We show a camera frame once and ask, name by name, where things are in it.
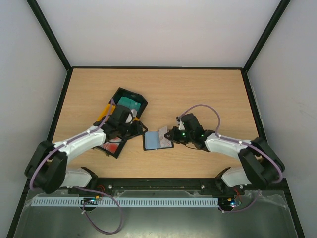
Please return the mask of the white credit card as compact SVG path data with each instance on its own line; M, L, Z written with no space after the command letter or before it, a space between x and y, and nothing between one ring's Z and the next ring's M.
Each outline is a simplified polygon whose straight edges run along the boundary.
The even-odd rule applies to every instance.
M171 148L172 147L171 141L166 139L164 136L160 137L159 142L160 142L161 148Z
M159 134L159 139L162 140L162 139L165 139L164 135L168 133L168 129L167 129L167 126L164 126L162 128L160 128L158 130L158 134Z

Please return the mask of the black card holder wallet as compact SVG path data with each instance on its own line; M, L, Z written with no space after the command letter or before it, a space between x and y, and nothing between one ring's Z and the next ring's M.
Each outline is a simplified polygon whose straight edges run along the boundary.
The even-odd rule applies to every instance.
M171 145L161 146L158 131L147 131L143 134L142 138L144 151L174 148L173 143L171 143Z

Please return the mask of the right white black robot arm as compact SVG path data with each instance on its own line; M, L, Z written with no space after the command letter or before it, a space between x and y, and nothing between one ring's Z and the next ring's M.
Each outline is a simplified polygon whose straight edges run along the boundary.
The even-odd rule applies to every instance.
M285 166L263 138L238 140L214 130L205 130L193 114L183 115L177 120L179 125L164 135L166 139L183 145L192 143L198 150L220 153L240 161L240 167L227 167L215 177L219 193L227 194L241 185L263 190L282 181Z

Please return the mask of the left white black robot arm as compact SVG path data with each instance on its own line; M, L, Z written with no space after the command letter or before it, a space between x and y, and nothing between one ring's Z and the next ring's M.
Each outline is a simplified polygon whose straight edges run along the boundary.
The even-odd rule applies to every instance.
M86 188L94 174L84 167L68 168L73 159L107 142L115 143L116 138L127 141L147 130L131 109L122 105L111 107L102 120L76 136L55 143L42 141L25 169L29 188L40 188L46 194L61 187Z

